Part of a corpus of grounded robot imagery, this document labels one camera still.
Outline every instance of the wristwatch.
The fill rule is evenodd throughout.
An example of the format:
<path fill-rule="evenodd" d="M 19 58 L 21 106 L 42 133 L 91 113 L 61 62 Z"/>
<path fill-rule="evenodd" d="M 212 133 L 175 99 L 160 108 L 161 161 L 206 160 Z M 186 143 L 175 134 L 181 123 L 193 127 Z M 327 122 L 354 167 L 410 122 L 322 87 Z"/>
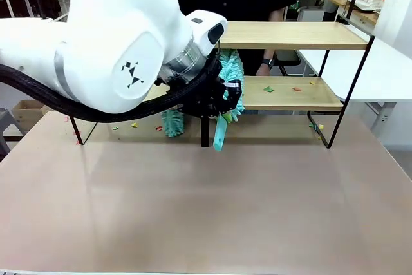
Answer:
<path fill-rule="evenodd" d="M 262 60 L 262 64 L 267 64 L 269 66 L 269 69 L 272 69 L 272 67 L 273 67 L 273 62 L 272 61 L 273 61 L 273 59 L 264 58 Z"/>

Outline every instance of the black corrugated hose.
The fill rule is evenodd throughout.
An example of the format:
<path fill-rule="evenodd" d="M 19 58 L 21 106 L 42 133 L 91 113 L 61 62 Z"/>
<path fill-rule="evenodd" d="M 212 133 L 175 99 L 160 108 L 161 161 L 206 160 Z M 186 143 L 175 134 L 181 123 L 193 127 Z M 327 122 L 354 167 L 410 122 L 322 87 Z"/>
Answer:
<path fill-rule="evenodd" d="M 212 71 L 220 71 L 221 64 L 218 61 L 218 57 L 210 57 L 206 63 L 206 68 L 212 68 Z M 213 75 L 210 75 L 209 70 L 203 70 L 202 74 L 197 76 L 182 89 L 170 91 L 161 97 L 142 102 L 131 111 L 120 114 L 110 114 L 89 108 L 79 102 L 68 99 L 40 82 L 37 82 L 35 79 L 21 73 L 19 70 L 0 64 L 0 82 L 22 91 L 55 111 L 75 117 L 76 119 L 101 123 L 125 122 L 128 120 L 141 119 L 170 109 L 177 104 L 182 103 L 184 98 L 190 97 L 199 91 L 199 88 L 201 88 L 202 85 L 207 87 L 207 82 L 212 76 Z"/>

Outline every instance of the wooden shelf board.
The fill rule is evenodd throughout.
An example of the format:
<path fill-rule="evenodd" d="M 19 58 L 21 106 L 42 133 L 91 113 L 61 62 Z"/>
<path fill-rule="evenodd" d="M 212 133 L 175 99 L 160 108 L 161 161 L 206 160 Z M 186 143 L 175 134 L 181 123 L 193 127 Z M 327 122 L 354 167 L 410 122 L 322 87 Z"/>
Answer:
<path fill-rule="evenodd" d="M 366 41 L 336 22 L 229 22 L 222 48 L 364 50 Z"/>
<path fill-rule="evenodd" d="M 270 86 L 274 91 L 263 89 Z M 292 88 L 301 88 L 296 92 Z M 168 86 L 153 86 L 146 100 L 164 95 Z M 317 77 L 245 77 L 243 103 L 251 110 L 340 111 L 342 104 L 328 85 Z"/>

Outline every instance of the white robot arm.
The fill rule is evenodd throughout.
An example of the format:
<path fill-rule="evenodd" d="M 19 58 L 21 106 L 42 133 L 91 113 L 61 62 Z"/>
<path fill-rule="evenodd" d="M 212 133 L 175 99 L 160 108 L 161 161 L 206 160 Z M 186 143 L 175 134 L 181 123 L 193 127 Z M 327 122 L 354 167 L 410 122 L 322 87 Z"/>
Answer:
<path fill-rule="evenodd" d="M 0 20 L 0 64 L 105 113 L 136 108 L 153 83 L 190 83 L 224 17 L 184 16 L 177 0 L 71 0 L 67 23 Z"/>

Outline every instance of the turquoise handle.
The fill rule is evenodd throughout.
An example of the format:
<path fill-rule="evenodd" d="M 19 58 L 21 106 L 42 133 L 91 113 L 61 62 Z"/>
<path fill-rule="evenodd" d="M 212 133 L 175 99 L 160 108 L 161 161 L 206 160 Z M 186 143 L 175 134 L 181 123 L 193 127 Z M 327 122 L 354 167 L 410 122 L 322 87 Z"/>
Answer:
<path fill-rule="evenodd" d="M 213 148 L 216 151 L 223 149 L 227 129 L 227 121 L 219 115 L 218 124 L 216 125 L 216 132 L 214 133 Z"/>

